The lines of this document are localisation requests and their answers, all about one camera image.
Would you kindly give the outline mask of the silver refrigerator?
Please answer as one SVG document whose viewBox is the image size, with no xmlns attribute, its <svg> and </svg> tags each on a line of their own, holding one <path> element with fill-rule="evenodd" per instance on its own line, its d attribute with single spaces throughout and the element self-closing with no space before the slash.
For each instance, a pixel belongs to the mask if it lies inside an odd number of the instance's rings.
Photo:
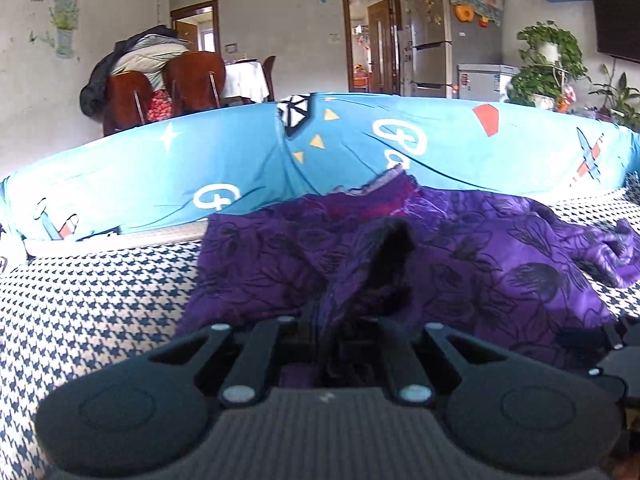
<svg viewBox="0 0 640 480">
<path fill-rule="evenodd" d="M 504 0 L 406 0 L 408 93 L 454 98 L 460 64 L 499 64 Z"/>
</svg>

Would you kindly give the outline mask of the black wall television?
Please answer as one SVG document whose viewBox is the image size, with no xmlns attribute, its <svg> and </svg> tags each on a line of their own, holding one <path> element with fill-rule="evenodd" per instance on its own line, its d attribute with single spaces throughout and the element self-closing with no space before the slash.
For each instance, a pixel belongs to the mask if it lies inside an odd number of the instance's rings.
<svg viewBox="0 0 640 480">
<path fill-rule="evenodd" d="M 640 0 L 592 0 L 597 51 L 640 61 Z"/>
</svg>

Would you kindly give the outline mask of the houndstooth sofa seat cover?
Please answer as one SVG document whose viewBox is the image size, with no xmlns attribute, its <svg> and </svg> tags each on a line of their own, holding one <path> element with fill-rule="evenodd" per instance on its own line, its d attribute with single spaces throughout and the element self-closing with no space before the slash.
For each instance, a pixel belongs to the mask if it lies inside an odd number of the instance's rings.
<svg viewBox="0 0 640 480">
<path fill-rule="evenodd" d="M 553 203 L 639 236 L 639 179 Z M 360 318 L 326 365 L 309 313 L 181 336 L 208 221 L 188 242 L 32 260 L 1 280 L 6 479 L 611 479 L 620 408 L 556 367 L 439 322 Z M 590 276 L 639 318 L 639 280 Z"/>
</svg>

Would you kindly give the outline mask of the green potted plant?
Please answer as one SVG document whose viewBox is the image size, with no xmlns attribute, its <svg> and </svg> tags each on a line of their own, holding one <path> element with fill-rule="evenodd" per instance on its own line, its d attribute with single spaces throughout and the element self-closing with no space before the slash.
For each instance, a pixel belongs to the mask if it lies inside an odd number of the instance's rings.
<svg viewBox="0 0 640 480">
<path fill-rule="evenodd" d="M 573 82 L 590 80 L 577 38 L 554 21 L 536 22 L 516 35 L 522 66 L 506 90 L 508 102 L 565 113 L 577 101 Z"/>
</svg>

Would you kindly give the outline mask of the brown wooden chair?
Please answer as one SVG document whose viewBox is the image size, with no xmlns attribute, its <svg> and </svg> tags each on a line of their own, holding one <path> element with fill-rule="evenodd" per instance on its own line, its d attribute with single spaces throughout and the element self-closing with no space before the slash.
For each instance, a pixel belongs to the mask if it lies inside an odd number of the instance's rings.
<svg viewBox="0 0 640 480">
<path fill-rule="evenodd" d="M 103 116 L 103 135 L 143 126 L 148 122 L 153 88 L 139 72 L 126 72 L 108 78 Z"/>
<path fill-rule="evenodd" d="M 171 115 L 189 115 L 222 107 L 226 64 L 215 52 L 186 52 L 163 68 Z"/>
</svg>

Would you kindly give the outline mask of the dark wooden chair behind table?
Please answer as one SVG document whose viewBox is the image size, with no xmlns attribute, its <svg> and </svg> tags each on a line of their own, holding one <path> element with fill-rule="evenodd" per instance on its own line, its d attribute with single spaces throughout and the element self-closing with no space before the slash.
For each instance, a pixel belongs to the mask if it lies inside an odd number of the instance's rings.
<svg viewBox="0 0 640 480">
<path fill-rule="evenodd" d="M 275 55 L 269 55 L 268 58 L 265 58 L 265 61 L 262 62 L 262 72 L 264 73 L 265 82 L 268 89 L 268 96 L 266 97 L 266 100 L 268 102 L 274 101 L 274 87 L 273 87 L 272 73 L 273 73 L 273 67 L 274 67 L 274 63 L 276 62 L 276 59 L 277 57 Z"/>
</svg>

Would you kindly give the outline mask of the small leafy plant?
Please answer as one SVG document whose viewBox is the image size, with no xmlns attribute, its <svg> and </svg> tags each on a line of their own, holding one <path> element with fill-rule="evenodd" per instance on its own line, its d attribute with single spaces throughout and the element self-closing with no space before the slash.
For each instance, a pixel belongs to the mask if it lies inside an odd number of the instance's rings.
<svg viewBox="0 0 640 480">
<path fill-rule="evenodd" d="M 602 63 L 599 74 L 604 81 L 593 82 L 590 96 L 597 96 L 602 104 L 597 115 L 618 126 L 639 132 L 639 87 L 629 83 L 625 72 L 616 73 L 616 60 L 610 66 Z"/>
</svg>

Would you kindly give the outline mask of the brown wooden chair right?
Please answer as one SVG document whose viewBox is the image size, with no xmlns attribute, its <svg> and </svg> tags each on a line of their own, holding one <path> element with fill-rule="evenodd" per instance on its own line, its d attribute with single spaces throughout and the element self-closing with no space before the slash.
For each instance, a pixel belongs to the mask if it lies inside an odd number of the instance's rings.
<svg viewBox="0 0 640 480">
<path fill-rule="evenodd" d="M 189 115 L 222 107 L 226 64 L 215 52 L 186 52 L 163 68 L 171 115 Z"/>
</svg>

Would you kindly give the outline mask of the purple floral red-lined garment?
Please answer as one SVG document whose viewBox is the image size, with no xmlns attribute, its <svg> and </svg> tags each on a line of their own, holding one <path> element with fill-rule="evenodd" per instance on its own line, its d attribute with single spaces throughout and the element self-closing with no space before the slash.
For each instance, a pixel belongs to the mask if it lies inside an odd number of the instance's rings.
<svg viewBox="0 0 640 480">
<path fill-rule="evenodd" d="M 402 336 L 439 322 L 556 367 L 589 364 L 612 314 L 589 284 L 639 279 L 639 237 L 560 219 L 529 198 L 427 188 L 401 170 L 365 188 L 308 195 L 250 214 L 214 214 L 177 326 L 249 328 L 309 313 L 332 375 L 337 343 L 360 318 Z"/>
</svg>

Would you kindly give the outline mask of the white clothed dining table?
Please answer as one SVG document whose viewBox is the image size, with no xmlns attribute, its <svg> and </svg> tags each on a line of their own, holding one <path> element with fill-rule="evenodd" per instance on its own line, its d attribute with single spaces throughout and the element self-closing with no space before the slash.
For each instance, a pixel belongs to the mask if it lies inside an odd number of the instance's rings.
<svg viewBox="0 0 640 480">
<path fill-rule="evenodd" d="M 267 101 L 270 91 L 262 64 L 257 61 L 228 64 L 222 96 L 243 98 L 253 103 Z"/>
</svg>

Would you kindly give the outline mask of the blue cartoon print sofa backrest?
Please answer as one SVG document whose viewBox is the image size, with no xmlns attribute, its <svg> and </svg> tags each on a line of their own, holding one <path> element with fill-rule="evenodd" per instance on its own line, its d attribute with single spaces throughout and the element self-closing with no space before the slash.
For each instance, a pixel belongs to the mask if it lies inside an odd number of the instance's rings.
<svg viewBox="0 0 640 480">
<path fill-rule="evenodd" d="M 553 203 L 619 188 L 639 137 L 540 108 L 373 93 L 294 94 L 113 134 L 1 183 L 1 224 L 83 240 L 361 188 L 392 168 L 444 190 Z"/>
</svg>

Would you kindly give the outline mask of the white chest freezer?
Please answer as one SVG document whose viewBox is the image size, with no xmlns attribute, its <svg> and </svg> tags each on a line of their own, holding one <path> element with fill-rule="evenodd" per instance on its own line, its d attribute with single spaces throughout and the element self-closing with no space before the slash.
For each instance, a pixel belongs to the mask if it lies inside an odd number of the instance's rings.
<svg viewBox="0 0 640 480">
<path fill-rule="evenodd" d="M 520 70 L 502 64 L 459 64 L 458 98 L 480 102 L 506 102 L 511 79 Z"/>
</svg>

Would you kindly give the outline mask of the brown wooden chair left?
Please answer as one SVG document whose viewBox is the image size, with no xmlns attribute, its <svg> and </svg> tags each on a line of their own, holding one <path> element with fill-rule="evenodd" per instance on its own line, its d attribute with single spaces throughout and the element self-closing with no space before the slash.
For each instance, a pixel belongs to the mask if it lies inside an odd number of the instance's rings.
<svg viewBox="0 0 640 480">
<path fill-rule="evenodd" d="M 148 122 L 153 88 L 139 72 L 126 72 L 108 78 L 103 116 L 103 135 L 143 126 Z"/>
</svg>

